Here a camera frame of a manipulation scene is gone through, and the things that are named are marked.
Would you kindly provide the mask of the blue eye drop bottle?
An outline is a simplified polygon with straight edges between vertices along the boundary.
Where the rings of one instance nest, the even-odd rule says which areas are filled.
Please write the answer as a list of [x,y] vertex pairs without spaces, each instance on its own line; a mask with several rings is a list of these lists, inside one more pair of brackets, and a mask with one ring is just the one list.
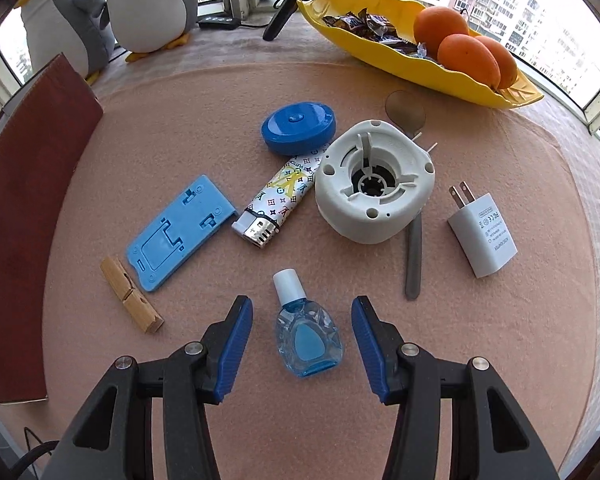
[[280,303],[276,344],[286,369],[306,378],[337,367],[343,345],[329,313],[308,297],[294,269],[275,273],[273,284]]

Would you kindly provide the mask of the white usb wall charger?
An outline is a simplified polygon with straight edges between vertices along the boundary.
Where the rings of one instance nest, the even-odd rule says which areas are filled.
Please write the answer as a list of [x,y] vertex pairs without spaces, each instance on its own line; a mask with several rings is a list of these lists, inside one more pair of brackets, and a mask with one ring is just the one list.
[[457,211],[448,219],[476,278],[492,275],[518,252],[498,205],[490,193],[476,197],[465,181],[449,187]]

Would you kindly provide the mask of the white round plug-in device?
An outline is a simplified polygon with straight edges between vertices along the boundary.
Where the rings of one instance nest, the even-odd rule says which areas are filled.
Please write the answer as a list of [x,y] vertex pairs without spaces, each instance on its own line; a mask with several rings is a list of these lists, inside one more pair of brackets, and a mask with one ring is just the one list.
[[339,235],[380,244],[417,216],[434,180],[427,151],[388,122],[364,120],[327,148],[315,176],[316,206]]

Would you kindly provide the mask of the patterned lighter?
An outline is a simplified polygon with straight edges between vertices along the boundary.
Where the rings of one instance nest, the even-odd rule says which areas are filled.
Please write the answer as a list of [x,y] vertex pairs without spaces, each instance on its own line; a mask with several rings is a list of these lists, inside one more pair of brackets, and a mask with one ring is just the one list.
[[268,244],[314,185],[327,148],[291,157],[233,222],[233,231],[257,247]]

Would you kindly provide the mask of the red white cardboard box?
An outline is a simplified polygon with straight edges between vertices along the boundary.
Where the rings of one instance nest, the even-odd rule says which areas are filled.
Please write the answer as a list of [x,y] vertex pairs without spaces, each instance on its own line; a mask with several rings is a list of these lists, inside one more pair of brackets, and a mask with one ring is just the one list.
[[0,404],[46,399],[48,258],[74,170],[103,114],[62,54],[0,111]]

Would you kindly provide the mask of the grey translucent spoon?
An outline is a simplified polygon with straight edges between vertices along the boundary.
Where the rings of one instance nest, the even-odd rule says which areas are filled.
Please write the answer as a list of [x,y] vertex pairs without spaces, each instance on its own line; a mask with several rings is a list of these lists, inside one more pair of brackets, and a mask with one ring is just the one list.
[[[388,95],[385,102],[388,118],[411,140],[422,132],[426,122],[424,108],[411,93],[398,90]],[[422,286],[422,213],[410,222],[405,229],[406,237],[406,271],[405,297],[407,301],[415,301]]]

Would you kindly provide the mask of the pink felt mat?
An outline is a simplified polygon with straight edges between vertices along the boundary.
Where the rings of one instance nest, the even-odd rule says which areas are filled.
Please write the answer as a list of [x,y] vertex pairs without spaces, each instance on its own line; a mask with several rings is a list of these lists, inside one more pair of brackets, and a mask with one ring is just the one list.
[[[156,292],[161,330],[142,333],[100,270],[196,177],[205,174],[242,208],[283,166],[260,136],[284,105],[329,105],[346,130],[385,115],[401,81],[369,67],[245,65],[195,70],[114,93],[62,205],[48,262],[43,308],[47,398],[0,405],[21,440],[33,430],[59,438],[122,354],[161,359],[250,297],[251,335],[232,392],[207,415],[225,479],[377,479],[396,410],[370,390],[352,334],[352,300],[370,298],[379,316],[434,356],[496,368],[560,463],[582,418],[595,353],[595,272],[588,222],[558,143],[525,110],[491,110],[421,88],[436,184],[424,210],[422,291],[404,297],[405,240],[360,245],[338,235],[312,196],[265,248],[224,226]],[[448,219],[449,187],[465,181],[490,193],[517,246],[498,272],[476,278]],[[294,376],[280,357],[280,303],[273,275],[294,269],[308,297],[339,330],[337,367]]]

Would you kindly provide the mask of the blue plastic phone stand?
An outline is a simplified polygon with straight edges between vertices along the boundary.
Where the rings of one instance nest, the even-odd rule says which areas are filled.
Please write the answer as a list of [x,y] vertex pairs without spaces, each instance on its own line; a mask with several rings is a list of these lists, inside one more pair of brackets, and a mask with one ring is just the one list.
[[216,232],[236,209],[202,174],[151,220],[126,248],[145,292],[154,292]]

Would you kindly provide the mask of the orange fruit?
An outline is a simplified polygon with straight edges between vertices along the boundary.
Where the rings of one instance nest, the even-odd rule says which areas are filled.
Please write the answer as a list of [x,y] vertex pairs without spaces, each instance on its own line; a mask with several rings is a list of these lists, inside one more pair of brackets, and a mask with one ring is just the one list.
[[475,40],[480,41],[494,56],[498,63],[498,68],[501,73],[501,80],[498,84],[499,89],[507,89],[511,87],[518,76],[518,67],[513,55],[510,54],[506,47],[503,47],[499,42],[486,36],[475,36]]
[[501,82],[500,66],[493,54],[469,35],[445,37],[438,47],[437,60],[448,70],[461,72],[492,89],[498,88]]
[[469,27],[458,12],[444,6],[430,6],[415,16],[413,34],[416,42],[426,47],[430,58],[436,58],[447,36],[468,35]]

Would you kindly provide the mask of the orange fruit front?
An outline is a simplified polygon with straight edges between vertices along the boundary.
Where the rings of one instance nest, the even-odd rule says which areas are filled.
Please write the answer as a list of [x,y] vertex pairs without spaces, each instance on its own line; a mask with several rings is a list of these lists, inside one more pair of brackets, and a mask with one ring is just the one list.
[[448,70],[461,72],[492,89],[498,88],[501,82],[500,66],[493,54],[469,35],[445,37],[438,47],[437,60]]

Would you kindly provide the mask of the wrapped candies pile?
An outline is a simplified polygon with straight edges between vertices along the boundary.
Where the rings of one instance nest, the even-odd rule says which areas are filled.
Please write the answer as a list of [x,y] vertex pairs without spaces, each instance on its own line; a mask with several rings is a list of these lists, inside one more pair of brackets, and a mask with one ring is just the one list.
[[323,22],[333,28],[339,28],[363,39],[383,44],[412,58],[430,58],[426,44],[413,44],[402,39],[394,25],[383,15],[371,14],[366,8],[358,14],[349,11],[346,14],[326,15]]

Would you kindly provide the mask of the small plush penguin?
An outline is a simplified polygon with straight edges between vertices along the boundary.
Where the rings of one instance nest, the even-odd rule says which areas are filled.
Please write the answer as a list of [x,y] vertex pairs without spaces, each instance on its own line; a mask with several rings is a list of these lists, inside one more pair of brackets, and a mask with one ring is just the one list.
[[97,80],[116,45],[106,0],[18,0],[15,7],[34,72],[62,54],[87,82]]

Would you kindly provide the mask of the black remote device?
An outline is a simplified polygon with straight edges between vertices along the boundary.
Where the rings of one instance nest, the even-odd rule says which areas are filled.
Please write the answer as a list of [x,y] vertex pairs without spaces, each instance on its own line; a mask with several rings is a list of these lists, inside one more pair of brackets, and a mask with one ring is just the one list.
[[198,20],[200,29],[234,30],[242,24],[239,18],[226,15],[206,15]]

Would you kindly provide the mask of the yellow leaf-shaped fruit tray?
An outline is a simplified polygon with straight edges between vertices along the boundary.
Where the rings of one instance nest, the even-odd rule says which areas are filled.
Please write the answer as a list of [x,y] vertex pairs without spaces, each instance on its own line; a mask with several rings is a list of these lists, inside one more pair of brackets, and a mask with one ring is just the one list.
[[311,0],[297,1],[306,21],[337,47],[358,60],[393,76],[411,81],[431,90],[455,96],[469,103],[507,110],[519,108],[543,99],[543,93],[524,73],[519,73],[508,89],[494,91],[485,84],[454,70],[447,70],[434,61],[404,55],[393,48],[363,39],[352,32],[330,27],[326,16],[339,16],[363,9],[388,18],[403,40],[413,39],[415,16],[425,7],[415,0]]

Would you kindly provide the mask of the large plush penguin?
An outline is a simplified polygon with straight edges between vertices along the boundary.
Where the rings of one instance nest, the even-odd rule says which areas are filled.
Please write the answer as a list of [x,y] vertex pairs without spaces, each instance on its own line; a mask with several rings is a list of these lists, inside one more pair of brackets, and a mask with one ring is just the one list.
[[106,0],[100,16],[133,63],[151,53],[188,43],[197,23],[198,0]]

